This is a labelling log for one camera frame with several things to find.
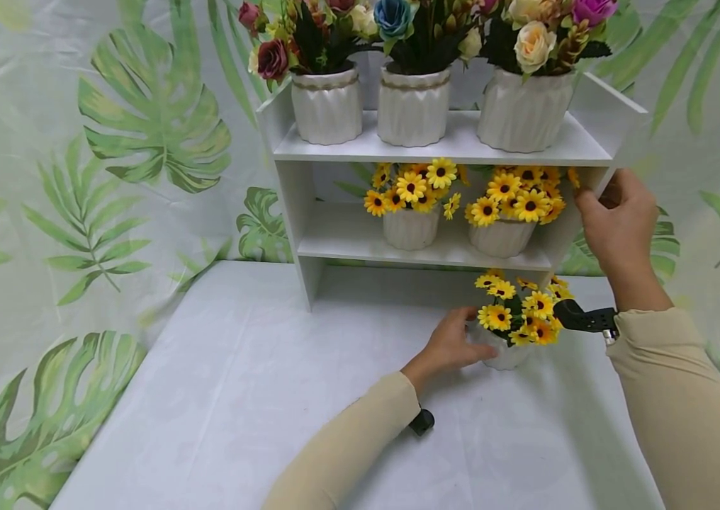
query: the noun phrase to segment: cream rose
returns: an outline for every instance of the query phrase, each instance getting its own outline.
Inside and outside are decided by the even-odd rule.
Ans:
[[[516,38],[516,60],[522,68],[522,73],[536,73],[556,46],[556,34],[548,32],[541,21],[531,21],[518,31]]]
[[[479,55],[479,50],[482,49],[482,38],[479,37],[479,31],[476,27],[468,31],[468,35],[464,36],[458,48],[462,53],[460,58],[464,62],[468,62],[476,55]]]

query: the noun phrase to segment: purple rose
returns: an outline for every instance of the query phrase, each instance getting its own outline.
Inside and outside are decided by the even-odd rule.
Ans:
[[[264,80],[280,82],[289,70],[286,45],[280,39],[263,42],[258,47],[258,75]]]
[[[581,20],[587,20],[590,27],[595,27],[617,10],[618,3],[615,0],[574,0],[573,21],[580,23]]]

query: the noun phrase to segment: leaf print backdrop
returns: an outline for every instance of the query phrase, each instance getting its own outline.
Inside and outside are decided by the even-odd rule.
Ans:
[[[0,0],[0,508],[47,508],[211,263],[291,259],[237,7]],[[608,43],[583,65],[652,112],[652,261],[720,365],[720,0],[619,0]],[[455,108],[488,70],[455,70]],[[356,200],[370,170],[318,195]],[[600,272],[582,237],[562,270]]]

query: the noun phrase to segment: flower pot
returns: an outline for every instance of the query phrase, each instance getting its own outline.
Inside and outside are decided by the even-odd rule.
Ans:
[[[401,209],[383,216],[383,236],[386,242],[400,250],[422,250],[437,236],[439,208],[430,213]]]
[[[292,75],[292,109],[300,138],[310,144],[342,144],[362,131],[359,74]]]
[[[519,347],[514,345],[508,347],[508,341],[492,331],[485,329],[482,324],[477,324],[469,329],[471,333],[471,341],[475,344],[487,344],[493,346],[499,353],[496,358],[484,360],[483,363],[490,368],[496,370],[514,370],[521,365],[523,361],[530,355],[532,345],[523,345]]]
[[[484,144],[510,152],[547,149],[558,136],[573,98],[575,73],[522,77],[496,68],[485,87],[477,135]]]
[[[491,257],[506,259],[517,256],[530,241],[536,222],[496,220],[487,227],[474,227],[468,231],[471,244]]]
[[[377,135],[387,144],[423,147],[445,136],[451,70],[396,74],[385,66],[377,106]]]

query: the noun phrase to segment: palm leaf print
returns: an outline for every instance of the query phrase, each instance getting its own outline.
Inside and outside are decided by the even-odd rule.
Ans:
[[[131,254],[149,245],[150,240],[119,240],[147,221],[145,218],[120,219],[125,211],[139,202],[140,197],[128,195],[109,200],[119,186],[119,180],[112,178],[95,186],[101,162],[92,157],[90,162],[80,167],[80,149],[81,138],[77,137],[71,141],[65,155],[67,175],[57,161],[52,162],[50,170],[42,166],[39,168],[43,190],[60,216],[59,222],[49,220],[36,209],[23,205],[26,217],[39,230],[76,252],[45,259],[45,263],[54,269],[81,273],[79,280],[61,297],[57,303],[59,306],[78,300],[100,277],[120,292],[114,278],[150,267],[149,263],[128,259]]]

